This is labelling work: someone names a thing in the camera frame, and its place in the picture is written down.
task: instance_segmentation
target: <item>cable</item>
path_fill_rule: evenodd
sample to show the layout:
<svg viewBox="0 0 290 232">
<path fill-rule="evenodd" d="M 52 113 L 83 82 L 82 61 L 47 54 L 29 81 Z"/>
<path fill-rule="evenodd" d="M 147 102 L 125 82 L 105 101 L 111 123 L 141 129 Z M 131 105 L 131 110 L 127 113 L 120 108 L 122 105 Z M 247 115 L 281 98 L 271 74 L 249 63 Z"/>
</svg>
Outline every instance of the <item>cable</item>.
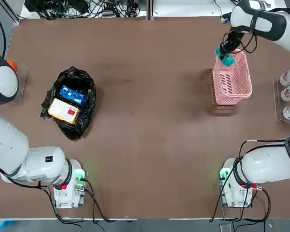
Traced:
<svg viewBox="0 0 290 232">
<path fill-rule="evenodd" d="M 221 10 L 220 6 L 217 4 L 216 0 L 214 0 L 214 3 L 215 3 L 215 4 L 217 5 L 217 7 L 219 8 L 219 13 L 220 13 L 220 18 L 221 18 L 221 16 L 222 16 L 222 10 Z"/>
<path fill-rule="evenodd" d="M 262 146 L 257 146 L 257 147 L 255 147 L 255 148 L 253 148 L 253 149 L 250 149 L 248 152 L 246 152 L 244 155 L 241 156 L 241 152 L 242 152 L 242 149 L 243 149 L 244 145 L 245 145 L 247 142 L 263 142 L 263 143 L 264 143 L 264 142 L 283 142 L 283 141 L 285 141 L 285 140 L 283 140 L 283 139 L 281 139 L 281 140 L 246 140 L 246 141 L 244 141 L 244 142 L 241 144 L 241 147 L 240 147 L 240 150 L 239 150 L 239 158 L 238 158 L 237 161 L 235 161 L 235 164 L 233 165 L 233 168 L 231 169 L 231 171 L 230 171 L 228 177 L 227 177 L 226 180 L 225 180 L 225 183 L 223 184 L 223 186 L 222 186 L 222 188 L 221 188 L 221 190 L 220 190 L 219 197 L 218 197 L 218 200 L 217 200 L 217 202 L 216 202 L 216 206 L 215 206 L 215 210 L 214 210 L 213 216 L 212 216 L 212 218 L 209 220 L 210 222 L 212 222 L 212 221 L 214 220 L 214 218 L 215 218 L 215 215 L 216 215 L 216 212 L 217 212 L 217 208 L 218 208 L 218 204 L 219 204 L 219 201 L 220 201 L 220 198 L 221 198 L 222 192 L 223 192 L 223 190 L 224 190 L 225 185 L 227 184 L 227 182 L 228 182 L 228 180 L 229 180 L 229 177 L 230 177 L 231 174 L 234 172 L 234 169 L 235 169 L 235 167 L 237 167 L 238 164 L 240 164 L 240 166 L 241 166 L 241 168 L 242 168 L 242 163 L 241 163 L 241 161 L 242 161 L 244 155 L 247 154 L 247 153 L 249 153 L 249 152 L 251 152 L 251 151 L 253 151 L 253 150 L 255 150 L 255 149 L 259 149 L 259 148 L 262 148 L 262 147 L 284 146 L 284 144 L 272 144 L 272 145 L 262 145 Z M 270 200 L 270 196 L 269 196 L 268 192 L 267 192 L 265 189 L 262 189 L 262 191 L 265 193 L 265 195 L 266 195 L 266 197 L 267 197 L 267 199 L 268 199 L 268 210 L 267 210 L 267 213 L 266 213 L 265 217 L 264 217 L 263 219 L 261 219 L 261 220 L 247 219 L 247 220 L 249 220 L 250 222 L 263 222 L 263 221 L 266 220 L 266 219 L 269 217 L 269 215 L 270 215 L 270 212 L 271 212 L 271 200 Z"/>
<path fill-rule="evenodd" d="M 126 12 L 127 9 L 126 9 L 126 10 L 123 9 L 123 6 L 124 6 L 124 5 L 122 4 L 122 2 L 121 2 L 120 0 L 117 1 L 117 3 L 118 3 L 118 6 L 119 6 L 119 9 L 121 10 L 121 11 L 120 11 L 120 14 L 121 14 L 122 16 L 124 16 L 124 17 L 127 17 L 127 12 Z"/>
<path fill-rule="evenodd" d="M 28 189 L 41 189 L 41 187 L 47 187 L 47 186 L 45 186 L 45 185 L 42 185 L 42 186 L 39 186 L 39 185 L 37 185 L 37 186 L 30 186 L 30 185 L 23 185 L 23 184 L 20 184 L 20 183 L 18 183 L 18 182 L 16 182 L 16 181 L 14 181 L 13 179 L 11 179 L 11 178 L 9 178 L 9 177 L 7 177 L 7 179 L 9 180 L 9 181 L 11 181 L 13 184 L 15 184 L 15 185 L 17 185 L 17 186 L 20 186 L 20 187 L 23 187 L 23 188 L 28 188 Z"/>
<path fill-rule="evenodd" d="M 7 9 L 1 4 L 1 2 L 0 2 L 0 5 L 1 5 L 1 7 L 4 9 L 4 11 L 9 15 L 9 17 L 15 22 L 15 23 L 17 23 L 16 21 L 15 21 L 15 19 L 10 15 L 10 13 L 7 11 Z M 8 8 L 10 9 L 10 11 L 11 11 L 11 13 L 12 14 L 14 14 L 15 15 L 15 13 L 13 12 L 13 10 L 10 8 L 10 6 L 8 6 Z"/>
<path fill-rule="evenodd" d="M 246 201 L 247 201 L 247 196 L 248 196 L 248 189 L 246 190 L 246 197 L 245 197 L 245 200 L 244 200 L 244 204 L 243 204 L 243 208 L 242 208 L 241 216 L 240 216 L 239 219 L 236 219 L 236 220 L 234 220 L 234 221 L 240 221 L 240 220 L 242 220 L 242 218 L 243 218 L 243 214 L 244 214 L 244 209 L 245 209 L 245 203 L 246 203 Z"/>
<path fill-rule="evenodd" d="M 269 10 L 269 12 L 279 12 L 279 11 L 284 11 L 290 15 L 290 8 L 274 8 Z"/>
<path fill-rule="evenodd" d="M 2 36 L 3 36 L 3 52 L 2 52 L 2 58 L 4 58 L 5 56 L 5 52 L 6 52 L 6 37 L 5 37 L 5 32 L 2 26 L 2 23 L 0 21 L 0 28 L 1 28 L 1 32 L 2 32 Z"/>
<path fill-rule="evenodd" d="M 85 189 L 85 192 L 88 193 L 89 196 L 93 199 L 93 202 L 94 202 L 94 204 L 96 205 L 96 207 L 97 207 L 97 209 L 98 209 L 98 211 L 99 211 L 101 217 L 103 218 L 103 220 L 104 220 L 105 222 L 108 222 L 108 223 L 115 222 L 115 221 L 112 221 L 112 220 L 107 219 L 107 218 L 104 216 L 104 214 L 102 213 L 101 208 L 100 208 L 98 202 L 96 201 L 96 199 L 94 198 L 94 196 L 92 195 L 92 193 L 91 193 L 88 189 Z"/>
<path fill-rule="evenodd" d="M 96 224 L 103 230 L 103 232 L 105 232 L 104 228 L 99 223 Z"/>
<path fill-rule="evenodd" d="M 239 0 L 230 0 L 235 6 L 239 3 Z"/>
<path fill-rule="evenodd" d="M 250 43 L 251 43 L 253 37 L 255 37 L 255 48 L 254 48 L 252 51 L 248 51 L 248 50 L 247 50 L 247 47 L 250 45 Z M 241 45 L 242 45 L 242 47 L 243 47 L 242 50 L 237 51 L 237 52 L 231 52 L 232 54 L 237 54 L 237 53 L 240 53 L 240 52 L 242 52 L 242 51 L 246 51 L 246 52 L 248 52 L 248 53 L 253 53 L 254 51 L 256 51 L 256 49 L 257 49 L 257 45 L 258 45 L 258 44 L 257 44 L 257 36 L 252 35 L 252 36 L 250 37 L 250 39 L 249 39 L 249 41 L 248 41 L 248 43 L 247 43 L 246 46 L 243 45 L 242 41 L 241 41 L 240 43 L 241 43 Z"/>
<path fill-rule="evenodd" d="M 254 223 L 252 223 L 252 224 L 242 224 L 242 225 L 239 225 L 239 226 L 237 226 L 236 228 L 234 227 L 234 221 L 232 221 L 232 226 L 233 226 L 233 231 L 234 232 L 237 232 L 237 229 L 238 228 L 240 228 L 241 226 L 253 226 L 253 225 L 256 225 L 257 224 L 257 222 L 254 222 Z"/>
<path fill-rule="evenodd" d="M 50 202 L 51 202 L 51 205 L 52 205 L 52 208 L 53 208 L 53 211 L 54 211 L 54 213 L 55 213 L 56 218 L 57 218 L 57 219 L 58 219 L 62 224 L 69 224 L 69 225 L 74 225 L 74 226 L 80 227 L 80 228 L 81 228 L 81 232 L 83 232 L 83 227 L 82 227 L 81 225 L 78 225 L 78 224 L 76 224 L 76 223 L 74 223 L 74 222 L 65 221 L 65 220 L 63 220 L 63 219 L 62 219 L 62 218 L 57 214 L 56 209 L 55 209 L 54 204 L 53 204 L 53 201 L 52 201 L 51 193 L 47 192 L 45 189 L 43 189 L 43 191 L 47 194 L 47 196 L 48 196 L 48 198 L 49 198 L 49 200 L 50 200 Z"/>
<path fill-rule="evenodd" d="M 86 180 L 86 182 L 89 184 L 90 189 L 91 189 L 91 193 L 92 193 L 92 197 L 94 198 L 93 187 L 92 187 L 91 183 L 90 183 L 88 180 Z M 94 224 L 97 224 L 97 223 L 95 222 L 95 208 L 96 208 L 96 205 L 95 205 L 95 203 L 94 203 L 94 204 L 93 204 L 93 213 L 92 213 L 92 222 L 93 222 Z"/>
<path fill-rule="evenodd" d="M 38 5 L 38 4 L 36 5 L 35 11 L 41 18 L 45 18 L 47 20 L 55 20 L 57 18 L 62 18 L 62 17 L 66 19 L 96 18 L 102 13 L 100 9 L 103 8 L 102 4 L 104 3 L 103 0 L 99 0 L 98 2 L 95 2 L 94 0 L 89 0 L 88 1 L 89 11 L 85 14 L 79 14 L 75 8 L 69 7 L 68 5 L 66 5 L 67 7 L 63 5 L 62 0 L 52 0 L 52 1 L 57 4 L 56 4 L 56 7 L 51 10 L 46 9 L 44 5 L 43 6 Z M 96 13 L 94 13 L 94 10 L 96 9 L 97 6 L 99 6 L 99 9 L 97 10 Z"/>
</svg>

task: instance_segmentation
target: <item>orange object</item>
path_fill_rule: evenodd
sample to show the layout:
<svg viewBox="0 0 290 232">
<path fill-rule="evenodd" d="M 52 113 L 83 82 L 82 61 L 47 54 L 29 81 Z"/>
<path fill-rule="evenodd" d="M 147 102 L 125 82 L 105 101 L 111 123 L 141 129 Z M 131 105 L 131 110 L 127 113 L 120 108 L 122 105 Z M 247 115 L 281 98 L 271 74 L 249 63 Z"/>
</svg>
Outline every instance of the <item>orange object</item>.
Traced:
<svg viewBox="0 0 290 232">
<path fill-rule="evenodd" d="M 12 69 L 14 69 L 15 72 L 17 72 L 17 65 L 14 61 L 8 60 L 7 61 L 9 63 L 9 65 L 12 67 Z"/>
</svg>

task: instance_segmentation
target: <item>blue box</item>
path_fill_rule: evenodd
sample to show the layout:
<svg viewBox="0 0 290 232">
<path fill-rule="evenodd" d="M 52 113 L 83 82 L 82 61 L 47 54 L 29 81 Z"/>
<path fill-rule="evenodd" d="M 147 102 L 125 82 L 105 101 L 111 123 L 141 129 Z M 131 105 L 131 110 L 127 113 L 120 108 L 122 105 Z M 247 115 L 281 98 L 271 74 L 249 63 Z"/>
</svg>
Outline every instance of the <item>blue box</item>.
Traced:
<svg viewBox="0 0 290 232">
<path fill-rule="evenodd" d="M 86 96 L 66 86 L 62 86 L 60 90 L 60 95 L 64 99 L 72 101 L 82 107 L 86 106 L 86 103 L 87 103 Z"/>
</svg>

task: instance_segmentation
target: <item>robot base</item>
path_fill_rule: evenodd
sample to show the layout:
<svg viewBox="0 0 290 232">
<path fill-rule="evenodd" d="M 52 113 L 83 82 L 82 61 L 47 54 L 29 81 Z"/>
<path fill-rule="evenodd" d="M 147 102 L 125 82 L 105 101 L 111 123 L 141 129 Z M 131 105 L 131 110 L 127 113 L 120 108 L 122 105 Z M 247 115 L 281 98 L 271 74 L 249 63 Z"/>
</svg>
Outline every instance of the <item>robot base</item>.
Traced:
<svg viewBox="0 0 290 232">
<path fill-rule="evenodd" d="M 83 208 L 85 203 L 85 182 L 80 178 L 86 178 L 86 173 L 82 169 L 80 163 L 74 159 L 70 159 L 72 164 L 72 176 L 65 189 L 54 189 L 56 208 L 70 209 Z"/>
<path fill-rule="evenodd" d="M 224 185 L 226 178 L 230 174 L 235 159 L 228 159 L 223 168 L 219 172 L 219 191 L 221 191 L 222 186 Z M 251 198 L 252 198 L 252 188 L 246 189 L 240 186 L 232 173 L 229 177 L 221 195 L 221 205 L 222 208 L 243 208 L 243 207 L 251 207 Z"/>
</svg>

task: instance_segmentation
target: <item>teal object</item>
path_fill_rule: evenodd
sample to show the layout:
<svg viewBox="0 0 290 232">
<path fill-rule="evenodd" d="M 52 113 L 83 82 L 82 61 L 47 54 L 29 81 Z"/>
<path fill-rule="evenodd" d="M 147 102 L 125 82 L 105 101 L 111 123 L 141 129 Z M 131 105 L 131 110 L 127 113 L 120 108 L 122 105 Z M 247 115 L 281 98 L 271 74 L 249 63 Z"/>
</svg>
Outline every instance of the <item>teal object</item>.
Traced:
<svg viewBox="0 0 290 232">
<path fill-rule="evenodd" d="M 2 224 L 0 225 L 0 231 L 2 231 L 5 226 L 11 225 L 13 223 L 14 221 L 3 221 Z"/>
<path fill-rule="evenodd" d="M 220 59 L 221 53 L 220 53 L 220 49 L 216 49 L 216 54 Z M 231 65 L 235 64 L 235 60 L 234 58 L 230 55 L 230 54 L 226 54 L 224 56 L 224 58 L 221 61 L 225 66 L 230 67 Z"/>
</svg>

